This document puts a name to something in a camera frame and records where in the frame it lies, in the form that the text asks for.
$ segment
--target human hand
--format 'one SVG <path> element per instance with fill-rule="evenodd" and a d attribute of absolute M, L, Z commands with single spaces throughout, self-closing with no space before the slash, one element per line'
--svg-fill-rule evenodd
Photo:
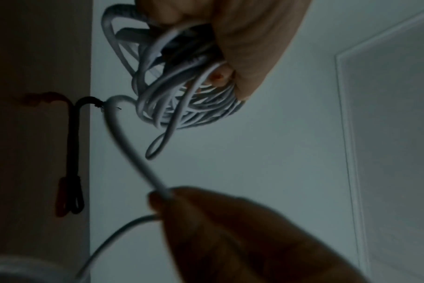
<path fill-rule="evenodd" d="M 236 83 L 246 100 L 262 84 L 299 28 L 311 0 L 144 0 L 137 5 L 162 24 L 210 21 L 228 64 L 209 77 L 215 86 Z"/>
<path fill-rule="evenodd" d="M 280 214 L 194 188 L 149 195 L 186 283 L 366 283 L 340 256 Z"/>

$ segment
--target wooden surface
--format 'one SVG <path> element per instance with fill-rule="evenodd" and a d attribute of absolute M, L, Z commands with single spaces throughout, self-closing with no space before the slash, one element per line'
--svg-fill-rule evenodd
<path fill-rule="evenodd" d="M 89 254 L 89 207 L 55 217 L 65 175 L 67 106 L 27 107 L 26 92 L 89 95 L 91 1 L 0 0 L 0 254 L 71 270 Z M 89 192 L 89 108 L 82 110 L 80 176 Z"/>

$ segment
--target molding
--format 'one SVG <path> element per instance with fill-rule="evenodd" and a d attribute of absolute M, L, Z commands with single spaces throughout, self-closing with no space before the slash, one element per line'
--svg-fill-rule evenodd
<path fill-rule="evenodd" d="M 407 19 L 359 44 L 353 46 L 335 56 L 336 74 L 339 88 L 339 99 L 341 103 L 342 126 L 344 132 L 344 142 L 346 147 L 346 161 L 349 174 L 349 187 L 352 199 L 353 220 L 355 226 L 356 245 L 358 251 L 358 267 L 367 277 L 370 277 L 369 247 L 366 238 L 364 223 L 364 213 L 362 206 L 361 188 L 359 182 L 359 171 L 357 167 L 356 142 L 351 115 L 350 100 L 344 85 L 344 61 L 366 49 L 373 48 L 377 44 L 406 32 L 424 23 L 424 12 Z"/>

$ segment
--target gray cable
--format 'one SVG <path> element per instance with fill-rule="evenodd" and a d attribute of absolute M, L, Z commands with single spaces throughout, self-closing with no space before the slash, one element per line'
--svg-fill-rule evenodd
<path fill-rule="evenodd" d="M 123 28 L 115 34 L 112 21 L 117 17 L 146 22 L 149 29 Z M 104 104 L 106 125 L 136 170 L 161 197 L 168 200 L 172 197 L 170 190 L 140 158 L 121 130 L 116 117 L 117 104 L 131 103 L 141 120 L 157 128 L 165 128 L 165 133 L 150 144 L 145 154 L 147 159 L 153 159 L 175 130 L 214 123 L 235 113 L 244 103 L 235 98 L 232 82 L 222 88 L 202 85 L 217 67 L 225 63 L 210 25 L 203 21 L 189 21 L 164 29 L 138 12 L 134 5 L 120 4 L 105 10 L 102 29 L 132 76 L 131 86 L 137 95 L 137 99 L 110 97 Z M 120 46 L 139 61 L 137 71 L 127 61 Z M 163 71 L 157 70 L 156 66 L 164 66 Z M 147 73 L 155 77 L 151 84 L 145 81 Z M 0 256 L 0 275 L 26 278 L 37 283 L 81 283 L 88 278 L 91 268 L 104 251 L 124 233 L 156 220 L 156 216 L 149 215 L 124 225 L 99 246 L 75 276 L 50 263 L 17 256 Z"/>

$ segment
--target white trim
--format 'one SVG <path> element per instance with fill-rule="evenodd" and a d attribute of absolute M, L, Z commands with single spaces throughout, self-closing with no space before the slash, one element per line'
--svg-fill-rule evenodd
<path fill-rule="evenodd" d="M 358 265 L 365 276 L 370 277 L 369 249 L 366 238 L 364 224 L 364 213 L 362 206 L 361 188 L 359 183 L 359 172 L 357 168 L 356 143 L 353 132 L 353 121 L 350 108 L 350 100 L 344 85 L 344 72 L 342 64 L 347 58 L 356 55 L 363 50 L 372 48 L 381 42 L 384 42 L 399 33 L 424 23 L 424 12 L 405 20 L 392 28 L 389 28 L 378 35 L 367 39 L 360 44 L 351 47 L 336 55 L 336 72 L 339 87 L 339 98 L 341 102 L 342 126 L 344 131 L 344 140 L 346 146 L 347 168 L 349 173 L 349 186 L 352 198 L 353 220 L 355 225 L 356 245 L 358 251 Z"/>

